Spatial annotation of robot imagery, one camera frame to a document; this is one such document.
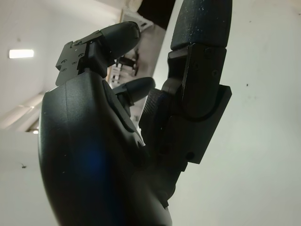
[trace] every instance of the screw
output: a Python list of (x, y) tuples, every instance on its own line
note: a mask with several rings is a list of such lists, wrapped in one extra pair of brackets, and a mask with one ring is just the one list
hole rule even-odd
[(212, 52), (211, 48), (206, 48), (205, 53), (210, 54)]
[(205, 58), (210, 59), (212, 55), (212, 49), (211, 48), (206, 48), (205, 49)]
[(81, 45), (81, 40), (77, 40), (77, 41), (75, 41), (73, 45), (74, 45), (74, 46)]
[(217, 74), (218, 74), (218, 71), (217, 71), (217, 70), (213, 70), (213, 71), (212, 71), (212, 76), (213, 76), (213, 77), (216, 78), (216, 77), (217, 77)]
[(193, 69), (194, 69), (195, 71), (198, 71), (198, 70), (199, 70), (199, 63), (194, 63), (194, 64), (193, 64)]

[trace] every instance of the white ceiling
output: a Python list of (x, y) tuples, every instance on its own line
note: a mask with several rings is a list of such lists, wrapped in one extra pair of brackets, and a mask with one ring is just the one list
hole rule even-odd
[(122, 8), (119, 4), (121, 0), (42, 0), (42, 2), (53, 10), (97, 25), (102, 25), (104, 18), (107, 21), (112, 20), (112, 24), (116, 23)]

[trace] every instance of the white wall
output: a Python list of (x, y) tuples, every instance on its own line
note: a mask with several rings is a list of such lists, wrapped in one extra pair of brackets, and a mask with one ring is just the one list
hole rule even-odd
[[(155, 70), (159, 89), (181, 3), (175, 4)], [(221, 80), (233, 96), (201, 164), (189, 164), (180, 176), (169, 202), (174, 226), (300, 224), (299, 5), (234, 0)]]
[(35, 134), (0, 130), (2, 226), (58, 225), (44, 190), (37, 143)]
[[(0, 116), (42, 91), (50, 11), (34, 0), (0, 2)], [(8, 59), (8, 50), (29, 48), (34, 58)]]

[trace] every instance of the robotic hand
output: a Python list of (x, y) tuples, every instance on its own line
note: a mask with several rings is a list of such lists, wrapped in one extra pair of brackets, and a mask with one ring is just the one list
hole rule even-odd
[[(148, 78), (112, 90), (104, 79), (138, 43), (135, 23), (64, 46), (39, 134), (44, 186), (62, 226), (172, 224), (167, 201), (176, 181), (188, 162), (200, 163), (231, 97), (219, 84), (231, 9), (232, 0), (184, 0), (162, 90)], [(147, 94), (144, 145), (128, 107)]]

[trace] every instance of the fluorescent light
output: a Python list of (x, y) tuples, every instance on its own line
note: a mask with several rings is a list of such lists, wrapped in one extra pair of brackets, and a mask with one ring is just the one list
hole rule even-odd
[(33, 57), (33, 50), (32, 49), (11, 49), (9, 51), (9, 58), (27, 58)]

